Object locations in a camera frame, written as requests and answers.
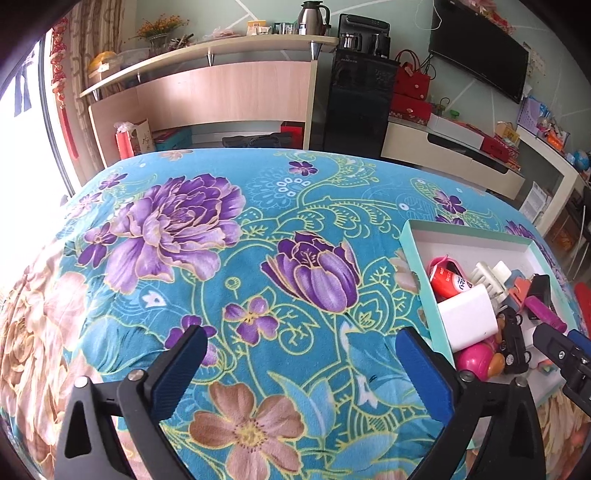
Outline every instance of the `blue gripper pad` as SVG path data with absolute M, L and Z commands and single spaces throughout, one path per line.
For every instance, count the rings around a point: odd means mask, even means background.
M 144 383 L 152 420 L 166 420 L 173 415 L 206 353 L 205 330 L 192 325 L 173 348 L 152 363 Z
M 454 413 L 454 391 L 450 385 L 457 383 L 455 378 L 446 381 L 436 367 L 441 360 L 434 357 L 434 352 L 411 327 L 396 335 L 396 354 L 431 418 L 447 425 Z
M 571 330 L 567 335 L 569 340 L 572 340 L 576 345 L 587 355 L 591 356 L 591 340 L 583 335 L 578 330 Z

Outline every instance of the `television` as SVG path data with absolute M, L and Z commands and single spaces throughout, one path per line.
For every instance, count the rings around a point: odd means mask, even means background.
M 434 0 L 434 7 L 429 52 L 519 103 L 527 73 L 527 50 L 460 0 Z

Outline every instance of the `white wire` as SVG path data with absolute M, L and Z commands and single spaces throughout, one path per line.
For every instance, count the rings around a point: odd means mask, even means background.
M 443 20 L 441 20 L 441 15 L 439 15 L 439 12 L 437 11 L 437 7 L 435 6 L 435 0 L 433 0 L 433 10 L 434 12 L 437 14 L 438 18 L 439 18 L 439 25 L 436 26 L 435 28 L 423 28 L 423 27 L 419 27 L 418 23 L 417 23 L 417 15 L 418 15 L 418 9 L 421 8 L 421 4 L 423 3 L 423 0 L 421 0 L 418 5 L 417 5 L 417 11 L 414 13 L 414 26 L 417 27 L 419 30 L 423 30 L 425 32 L 430 32 L 433 30 L 437 30 L 439 27 L 441 27 L 441 22 Z

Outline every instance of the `vase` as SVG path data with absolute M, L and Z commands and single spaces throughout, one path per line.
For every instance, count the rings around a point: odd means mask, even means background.
M 148 40 L 150 41 L 150 57 L 155 57 L 168 51 L 168 44 L 170 43 L 169 33 L 154 35 L 153 37 L 149 37 Z

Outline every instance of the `flower arrangement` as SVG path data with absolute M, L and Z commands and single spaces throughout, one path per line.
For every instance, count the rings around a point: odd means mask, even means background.
M 181 19 L 179 15 L 165 17 L 164 14 L 162 14 L 154 22 L 148 22 L 147 20 L 144 20 L 144 23 L 137 31 L 137 37 L 150 38 L 155 35 L 171 33 L 176 28 L 188 24 L 189 21 Z

